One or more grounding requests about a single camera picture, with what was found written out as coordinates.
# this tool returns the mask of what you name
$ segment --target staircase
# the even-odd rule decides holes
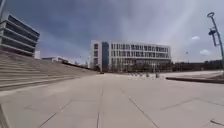
[[[0,91],[48,84],[97,73],[83,68],[37,60],[0,50]]]

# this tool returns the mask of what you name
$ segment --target glass facade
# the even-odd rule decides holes
[[[36,46],[36,43],[34,43],[34,42],[32,42],[32,41],[30,41],[30,40],[28,40],[26,38],[23,38],[23,37],[15,34],[13,32],[10,32],[8,30],[5,30],[3,35],[6,36],[6,37],[9,37],[9,38],[12,38],[14,40],[20,41],[20,42],[22,42],[24,44],[27,44],[29,46],[32,46],[32,47]]]
[[[9,15],[9,18],[8,18],[9,21],[13,22],[14,24],[20,26],[21,28],[25,29],[26,31],[34,34],[35,36],[40,36],[39,33],[35,32],[33,29],[31,29],[30,27],[24,25],[23,23],[21,23],[19,20],[15,19],[14,17],[10,16]]]
[[[1,23],[4,24],[1,28],[3,33],[1,49],[24,56],[33,56],[40,34],[13,16],[5,15],[8,19]]]
[[[12,47],[24,50],[24,51],[28,51],[28,52],[31,52],[31,53],[34,52],[34,48],[30,48],[28,46],[22,45],[20,43],[17,43],[15,41],[12,41],[12,40],[9,40],[9,39],[4,39],[3,38],[2,39],[2,44],[9,45],[9,46],[12,46]]]
[[[37,40],[38,40],[38,37],[35,37],[35,36],[33,36],[32,34],[30,34],[30,33],[26,32],[26,31],[23,31],[23,30],[21,30],[21,29],[15,27],[15,26],[13,26],[13,25],[10,24],[10,23],[7,23],[7,24],[6,24],[6,28],[8,28],[8,29],[10,29],[10,30],[12,30],[12,31],[14,31],[14,32],[16,32],[16,33],[18,33],[18,34],[20,34],[20,35],[23,35],[23,36],[25,36],[25,37],[27,37],[27,38],[33,40],[33,41],[37,41]]]
[[[109,44],[107,42],[102,42],[102,70],[108,70],[109,64]]]

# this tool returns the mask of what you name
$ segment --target sky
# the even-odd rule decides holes
[[[41,57],[85,63],[91,40],[163,44],[173,61],[221,58],[208,36],[215,19],[224,40],[223,0],[7,0],[5,11],[40,33]]]

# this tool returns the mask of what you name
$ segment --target street lamp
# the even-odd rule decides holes
[[[211,18],[212,23],[213,23],[213,25],[214,25],[214,27],[210,29],[208,35],[212,36],[212,39],[213,39],[213,42],[214,42],[215,47],[218,46],[218,45],[220,45],[221,55],[222,55],[222,68],[223,68],[223,70],[224,70],[224,51],[223,51],[223,46],[222,46],[221,36],[220,36],[219,31],[218,31],[217,25],[216,25],[216,23],[215,23],[214,15],[215,15],[214,12],[210,12],[210,13],[208,13],[208,15],[207,15],[208,18]],[[216,43],[216,40],[215,40],[215,34],[216,34],[217,37],[218,37],[218,41],[219,41],[219,43]]]

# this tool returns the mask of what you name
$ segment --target modern building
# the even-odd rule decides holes
[[[34,57],[40,34],[9,13],[3,13],[0,23],[0,49]]]
[[[135,71],[139,66],[152,69],[153,66],[169,62],[169,46],[115,41],[91,42],[91,68],[104,72]]]

